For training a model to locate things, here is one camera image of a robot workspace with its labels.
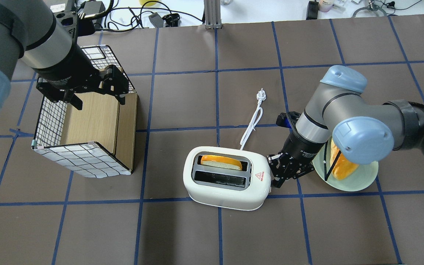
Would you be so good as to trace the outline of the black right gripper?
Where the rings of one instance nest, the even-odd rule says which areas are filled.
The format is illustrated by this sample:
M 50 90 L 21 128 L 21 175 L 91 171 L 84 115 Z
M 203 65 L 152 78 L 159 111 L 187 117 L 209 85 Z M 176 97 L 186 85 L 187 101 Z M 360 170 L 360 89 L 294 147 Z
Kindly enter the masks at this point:
M 274 178 L 272 187 L 281 188 L 285 181 L 314 171 L 312 161 L 323 145 L 308 141 L 297 133 L 290 133 L 281 151 L 266 156 Z

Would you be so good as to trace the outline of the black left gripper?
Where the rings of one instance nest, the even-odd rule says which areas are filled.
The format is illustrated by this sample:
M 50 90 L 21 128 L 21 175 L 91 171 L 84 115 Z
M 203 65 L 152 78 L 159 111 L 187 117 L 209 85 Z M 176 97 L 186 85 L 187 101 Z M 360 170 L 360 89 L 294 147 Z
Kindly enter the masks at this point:
M 128 79 L 116 65 L 95 68 L 79 46 L 72 46 L 68 55 L 52 67 L 37 69 L 36 88 L 51 102 L 62 101 L 82 110 L 83 102 L 75 93 L 96 92 L 115 97 L 125 104 Z

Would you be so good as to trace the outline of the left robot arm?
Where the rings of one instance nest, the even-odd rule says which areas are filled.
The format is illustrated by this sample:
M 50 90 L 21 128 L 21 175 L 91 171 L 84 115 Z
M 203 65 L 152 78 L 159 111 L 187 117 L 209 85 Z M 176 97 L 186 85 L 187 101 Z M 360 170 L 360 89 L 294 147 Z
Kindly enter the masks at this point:
M 98 17 L 56 13 L 41 0 L 0 0 L 0 111 L 21 60 L 42 95 L 30 149 L 84 177 L 128 176 L 137 91 L 110 46 L 77 42 Z

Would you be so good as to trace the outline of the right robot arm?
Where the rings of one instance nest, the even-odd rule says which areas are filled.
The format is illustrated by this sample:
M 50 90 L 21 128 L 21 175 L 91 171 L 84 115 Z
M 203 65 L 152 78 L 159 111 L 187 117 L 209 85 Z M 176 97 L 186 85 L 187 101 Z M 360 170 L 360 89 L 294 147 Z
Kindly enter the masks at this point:
M 392 151 L 420 149 L 424 154 L 424 104 L 392 100 L 367 104 L 361 94 L 367 79 L 346 66 L 330 67 L 302 113 L 281 113 L 276 124 L 290 134 L 276 155 L 268 155 L 271 186 L 311 171 L 311 161 L 331 138 L 349 161 L 367 165 Z

